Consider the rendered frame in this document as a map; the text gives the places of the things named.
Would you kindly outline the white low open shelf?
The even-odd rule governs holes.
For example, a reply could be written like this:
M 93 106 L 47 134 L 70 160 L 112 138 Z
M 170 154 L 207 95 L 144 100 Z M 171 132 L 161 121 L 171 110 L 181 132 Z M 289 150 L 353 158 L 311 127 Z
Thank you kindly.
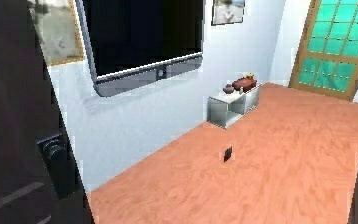
M 227 129 L 258 105 L 262 84 L 257 84 L 248 92 L 224 92 L 210 96 L 207 102 L 207 121 Z

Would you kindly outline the dark red box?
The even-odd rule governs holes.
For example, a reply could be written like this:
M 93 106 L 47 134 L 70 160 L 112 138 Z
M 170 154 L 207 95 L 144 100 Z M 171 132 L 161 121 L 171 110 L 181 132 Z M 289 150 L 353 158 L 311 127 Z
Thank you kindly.
M 243 89 L 244 92 L 248 92 L 252 88 L 254 88 L 257 84 L 255 79 L 248 79 L 248 78 L 240 78 L 232 83 L 233 88 L 236 91 Z

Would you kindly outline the dark brown room door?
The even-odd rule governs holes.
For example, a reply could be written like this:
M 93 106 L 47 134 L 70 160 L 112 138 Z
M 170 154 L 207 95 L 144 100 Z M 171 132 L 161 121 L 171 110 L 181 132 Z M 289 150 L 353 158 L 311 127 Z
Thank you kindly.
M 26 0 L 0 0 L 0 224 L 95 224 L 77 189 L 59 200 L 37 142 L 71 147 Z

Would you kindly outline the wooden door with green panes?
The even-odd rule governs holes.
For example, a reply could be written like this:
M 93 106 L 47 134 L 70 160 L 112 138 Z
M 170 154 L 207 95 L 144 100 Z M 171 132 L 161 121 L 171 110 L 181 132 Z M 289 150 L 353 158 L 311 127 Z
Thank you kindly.
M 289 86 L 354 99 L 358 90 L 358 0 L 311 0 Z

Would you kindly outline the black wall television set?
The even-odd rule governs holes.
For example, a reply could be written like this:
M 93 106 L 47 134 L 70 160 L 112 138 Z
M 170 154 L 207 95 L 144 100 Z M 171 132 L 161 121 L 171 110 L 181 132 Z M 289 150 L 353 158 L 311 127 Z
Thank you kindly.
M 118 95 L 198 69 L 205 0 L 75 0 L 93 88 Z

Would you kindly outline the dark framed wall picture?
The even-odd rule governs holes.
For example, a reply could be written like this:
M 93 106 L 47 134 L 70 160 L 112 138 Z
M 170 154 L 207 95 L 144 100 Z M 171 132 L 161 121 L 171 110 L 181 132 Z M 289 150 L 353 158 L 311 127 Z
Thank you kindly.
M 212 25 L 242 23 L 245 0 L 213 0 Z

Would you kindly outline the gold framed wall picture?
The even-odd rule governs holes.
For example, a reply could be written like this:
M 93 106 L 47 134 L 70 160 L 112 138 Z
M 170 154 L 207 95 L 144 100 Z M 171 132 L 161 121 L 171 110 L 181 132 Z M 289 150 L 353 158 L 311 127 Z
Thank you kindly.
M 85 58 L 74 0 L 27 0 L 48 66 Z

